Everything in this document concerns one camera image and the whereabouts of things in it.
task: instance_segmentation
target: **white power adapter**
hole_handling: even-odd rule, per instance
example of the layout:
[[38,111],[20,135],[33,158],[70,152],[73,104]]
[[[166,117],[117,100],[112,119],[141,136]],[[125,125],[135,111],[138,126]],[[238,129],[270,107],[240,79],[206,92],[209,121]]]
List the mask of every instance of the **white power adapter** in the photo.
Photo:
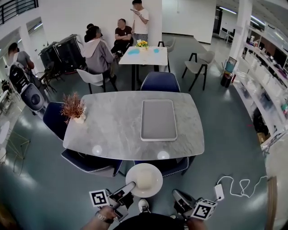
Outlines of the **white power adapter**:
[[217,201],[224,199],[224,192],[221,184],[218,184],[214,187]]

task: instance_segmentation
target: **white t-shirt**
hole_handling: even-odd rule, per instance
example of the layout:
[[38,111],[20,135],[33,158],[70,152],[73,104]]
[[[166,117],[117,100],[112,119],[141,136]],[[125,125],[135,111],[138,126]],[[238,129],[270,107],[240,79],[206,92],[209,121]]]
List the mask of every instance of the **white t-shirt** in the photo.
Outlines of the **white t-shirt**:
[[[146,20],[149,20],[149,12],[146,9],[143,9],[139,11],[139,13],[142,15],[142,17]],[[136,34],[148,34],[148,23],[144,24],[140,17],[134,14],[134,21],[135,21],[135,28],[134,28],[134,33]]]

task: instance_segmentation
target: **black metal railing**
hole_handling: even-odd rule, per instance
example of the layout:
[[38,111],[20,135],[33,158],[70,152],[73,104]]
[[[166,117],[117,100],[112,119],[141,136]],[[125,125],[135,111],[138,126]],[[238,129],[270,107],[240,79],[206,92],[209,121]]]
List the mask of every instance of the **black metal railing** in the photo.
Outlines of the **black metal railing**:
[[38,7],[38,0],[11,0],[0,6],[0,26],[30,9]]

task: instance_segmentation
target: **gray shorts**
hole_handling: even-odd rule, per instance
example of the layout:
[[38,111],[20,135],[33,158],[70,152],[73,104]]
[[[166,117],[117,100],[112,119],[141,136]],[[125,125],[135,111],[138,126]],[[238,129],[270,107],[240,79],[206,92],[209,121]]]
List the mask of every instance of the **gray shorts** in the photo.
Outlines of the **gray shorts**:
[[148,34],[134,34],[133,39],[133,45],[136,45],[137,40],[148,41]]

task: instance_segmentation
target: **white sneaker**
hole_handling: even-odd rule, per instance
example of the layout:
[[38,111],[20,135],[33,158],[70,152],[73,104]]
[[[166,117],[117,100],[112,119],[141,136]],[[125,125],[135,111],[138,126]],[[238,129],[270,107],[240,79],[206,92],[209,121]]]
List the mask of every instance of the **white sneaker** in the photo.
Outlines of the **white sneaker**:
[[139,206],[140,212],[148,212],[148,213],[150,213],[149,203],[147,202],[147,200],[141,199],[139,201],[139,203],[138,203],[138,206]]

